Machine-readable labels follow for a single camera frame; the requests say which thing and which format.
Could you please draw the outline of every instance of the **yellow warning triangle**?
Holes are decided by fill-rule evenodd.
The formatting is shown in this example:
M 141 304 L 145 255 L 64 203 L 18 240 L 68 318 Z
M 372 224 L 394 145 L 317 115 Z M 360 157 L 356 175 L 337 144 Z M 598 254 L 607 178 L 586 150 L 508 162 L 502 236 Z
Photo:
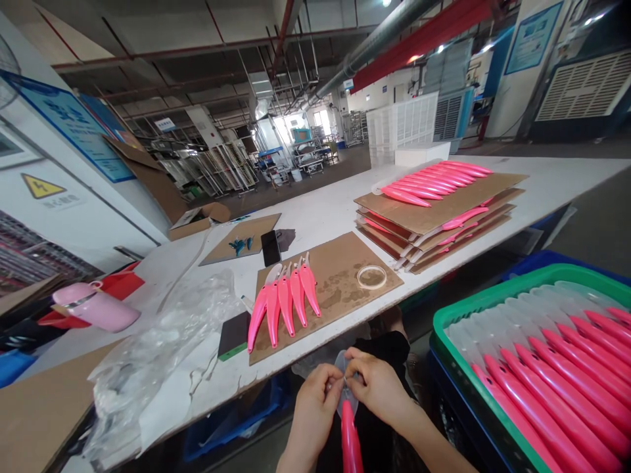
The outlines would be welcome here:
M 31 191 L 31 195 L 36 199 L 50 197 L 51 195 L 61 194 L 62 192 L 67 191 L 64 187 L 28 174 L 22 173 L 22 178 L 26 183 L 28 190 Z

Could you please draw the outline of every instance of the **industrial ceiling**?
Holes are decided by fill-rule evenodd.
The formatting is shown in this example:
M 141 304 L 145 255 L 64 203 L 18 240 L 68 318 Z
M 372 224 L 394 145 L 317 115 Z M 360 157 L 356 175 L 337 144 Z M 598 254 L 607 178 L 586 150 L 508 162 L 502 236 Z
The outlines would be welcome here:
M 132 128 L 203 104 L 221 128 L 248 122 L 248 73 L 275 76 L 279 102 L 331 77 L 399 4 L 383 0 L 0 0 L 0 9 L 80 92 Z M 450 0 L 419 19 L 405 38 Z

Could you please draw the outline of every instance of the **green plastic crate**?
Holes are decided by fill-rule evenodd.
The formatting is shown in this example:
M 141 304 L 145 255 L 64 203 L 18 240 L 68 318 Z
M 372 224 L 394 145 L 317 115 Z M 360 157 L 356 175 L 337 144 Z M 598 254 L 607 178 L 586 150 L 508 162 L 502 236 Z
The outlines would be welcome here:
M 550 470 L 486 390 L 458 349 L 451 343 L 444 329 L 472 313 L 495 307 L 507 298 L 517 297 L 522 292 L 557 281 L 571 281 L 589 286 L 625 307 L 631 307 L 631 288 L 628 286 L 583 267 L 557 264 L 493 286 L 444 307 L 434 316 L 431 345 L 436 356 L 467 399 L 474 414 L 484 424 L 484 429 L 493 437 L 498 449 L 506 459 L 509 459 L 509 467 L 514 471 L 536 470 L 544 473 Z

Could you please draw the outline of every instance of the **stack of cardboard sheets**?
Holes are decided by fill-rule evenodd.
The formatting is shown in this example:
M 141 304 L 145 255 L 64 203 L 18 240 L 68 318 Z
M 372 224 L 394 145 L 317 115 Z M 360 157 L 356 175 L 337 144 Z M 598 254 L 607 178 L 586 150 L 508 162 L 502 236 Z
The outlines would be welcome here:
M 513 186 L 527 177 L 494 173 L 458 188 L 442 200 L 429 201 L 430 208 L 383 194 L 366 194 L 355 199 L 359 205 L 357 228 L 397 261 L 395 268 L 419 274 L 510 220 L 509 213 L 515 208 L 510 202 L 524 192 Z M 475 208 L 487 210 L 471 212 L 475 215 L 455 229 L 442 228 Z

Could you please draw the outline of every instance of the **tape roll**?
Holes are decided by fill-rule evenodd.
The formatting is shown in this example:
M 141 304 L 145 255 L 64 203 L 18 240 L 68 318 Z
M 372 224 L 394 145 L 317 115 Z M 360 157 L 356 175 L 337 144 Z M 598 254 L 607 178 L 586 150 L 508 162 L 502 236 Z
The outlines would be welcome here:
M 357 273 L 357 282 L 363 289 L 375 290 L 386 284 L 388 276 L 381 266 L 364 266 Z

